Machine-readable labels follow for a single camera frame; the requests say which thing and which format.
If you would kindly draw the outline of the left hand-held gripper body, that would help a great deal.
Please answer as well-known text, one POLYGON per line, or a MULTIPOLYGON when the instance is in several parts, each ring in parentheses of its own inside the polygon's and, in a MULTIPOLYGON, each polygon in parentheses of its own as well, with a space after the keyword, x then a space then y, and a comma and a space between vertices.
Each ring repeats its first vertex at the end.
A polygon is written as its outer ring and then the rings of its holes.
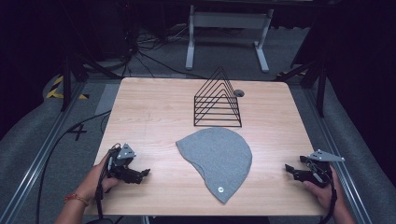
POLYGON ((116 144, 108 151, 108 153, 108 177, 115 177, 128 184, 140 184, 136 183, 136 179, 141 174, 129 168, 129 164, 134 159, 135 153, 127 143, 125 143, 123 146, 121 146, 120 144, 116 144))

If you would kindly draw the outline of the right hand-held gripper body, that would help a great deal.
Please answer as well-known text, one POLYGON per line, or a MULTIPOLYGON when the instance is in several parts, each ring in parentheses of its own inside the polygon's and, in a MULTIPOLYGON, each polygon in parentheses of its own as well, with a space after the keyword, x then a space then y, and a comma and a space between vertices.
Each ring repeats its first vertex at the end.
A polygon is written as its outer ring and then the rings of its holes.
POLYGON ((307 170, 295 169, 294 174, 299 176, 299 181, 309 181, 320 188, 325 188, 333 182, 330 163, 333 161, 344 162, 345 158, 325 152, 321 149, 307 156, 301 156, 300 162, 307 170))

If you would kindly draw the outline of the person's right hand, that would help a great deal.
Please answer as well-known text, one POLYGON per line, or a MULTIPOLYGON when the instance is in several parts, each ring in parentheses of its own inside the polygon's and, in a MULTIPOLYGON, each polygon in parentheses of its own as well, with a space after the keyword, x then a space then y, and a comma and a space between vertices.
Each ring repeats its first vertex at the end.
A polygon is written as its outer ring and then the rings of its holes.
MULTIPOLYGON (((332 170, 332 178, 333 178, 333 185, 336 190, 337 194, 337 200, 335 202, 334 206, 334 213, 339 212, 342 208, 345 208, 345 202, 344 202, 344 195, 342 191, 342 187, 340 184, 340 181, 338 179, 338 174, 334 170, 333 167, 331 167, 332 170)), ((331 198, 332 198, 332 187, 327 186, 326 188, 320 188, 316 186, 314 183, 311 183, 309 181, 304 181, 303 182, 304 187, 309 190, 311 193, 313 193, 317 199, 318 202, 321 204, 321 206, 325 210, 330 210, 331 207, 331 198)))

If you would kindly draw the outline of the person's left hand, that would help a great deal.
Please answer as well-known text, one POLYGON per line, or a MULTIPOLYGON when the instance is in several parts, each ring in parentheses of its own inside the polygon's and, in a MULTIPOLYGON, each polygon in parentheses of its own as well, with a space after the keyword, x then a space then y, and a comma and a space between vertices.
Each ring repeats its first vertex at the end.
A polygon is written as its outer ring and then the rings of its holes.
MULTIPOLYGON (((78 185, 77 189, 75 190, 75 193, 78 197, 88 202, 95 196, 99 178, 101 176, 102 169, 105 166, 107 157, 108 155, 105 155, 98 164, 94 165, 84 180, 78 185)), ((108 189, 117 186, 119 183, 120 181, 117 178, 105 176, 102 180, 103 191, 107 191, 108 189)))

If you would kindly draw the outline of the grey knit hat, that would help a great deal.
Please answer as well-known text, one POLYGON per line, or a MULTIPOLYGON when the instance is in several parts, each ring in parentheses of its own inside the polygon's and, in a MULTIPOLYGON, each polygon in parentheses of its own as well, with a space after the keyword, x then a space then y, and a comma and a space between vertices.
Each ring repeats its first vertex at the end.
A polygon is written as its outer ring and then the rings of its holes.
POLYGON ((250 146, 232 130, 203 129, 176 141, 176 145, 221 203, 227 203, 248 177, 252 164, 250 146))

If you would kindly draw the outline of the black metal stand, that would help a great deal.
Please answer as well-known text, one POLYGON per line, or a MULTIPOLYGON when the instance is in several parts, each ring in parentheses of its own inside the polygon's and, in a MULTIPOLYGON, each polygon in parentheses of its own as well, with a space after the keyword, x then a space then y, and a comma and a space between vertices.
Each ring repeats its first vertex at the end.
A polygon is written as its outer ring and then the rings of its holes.
POLYGON ((88 69, 84 67, 84 64, 87 64, 99 73, 104 74, 106 77, 111 79, 121 79, 120 76, 117 76, 97 62, 91 61, 80 54, 67 53, 62 72, 64 77, 64 98, 61 109, 62 112, 64 112, 72 102, 71 76, 74 76, 77 82, 85 82, 88 80, 88 69))
POLYGON ((299 65, 298 67, 291 69, 289 72, 281 72, 276 78, 275 82, 285 82, 286 80, 305 72, 303 79, 300 81, 300 86, 303 89, 311 89, 315 83, 318 83, 317 98, 316 98, 316 109, 318 114, 323 118, 324 111, 324 93, 326 87, 326 69, 325 69, 325 57, 320 56, 318 59, 299 65))

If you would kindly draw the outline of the yellow and black floor tape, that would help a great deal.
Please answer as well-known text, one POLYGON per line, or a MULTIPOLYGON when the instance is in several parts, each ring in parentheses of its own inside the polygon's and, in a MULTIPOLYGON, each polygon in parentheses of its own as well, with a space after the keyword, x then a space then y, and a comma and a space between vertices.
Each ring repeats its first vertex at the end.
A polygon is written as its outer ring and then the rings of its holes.
POLYGON ((53 82, 51 88, 49 89, 49 92, 47 93, 46 97, 47 98, 58 98, 58 99, 63 99, 64 95, 60 92, 58 92, 59 87, 64 81, 64 77, 62 75, 59 75, 55 81, 53 82))

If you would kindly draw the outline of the white metal desk frame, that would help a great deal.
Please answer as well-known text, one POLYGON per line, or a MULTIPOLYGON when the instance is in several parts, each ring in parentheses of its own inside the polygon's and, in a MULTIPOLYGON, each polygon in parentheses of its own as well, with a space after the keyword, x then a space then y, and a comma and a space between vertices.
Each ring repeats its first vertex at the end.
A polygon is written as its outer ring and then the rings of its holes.
POLYGON ((202 12, 195 9, 195 5, 190 6, 189 15, 189 44, 185 68, 191 70, 194 60, 194 29, 200 28, 236 28, 261 30, 261 37, 254 42, 256 55, 264 73, 269 72, 269 65, 266 61, 263 45, 274 11, 269 9, 263 14, 231 13, 231 12, 202 12))

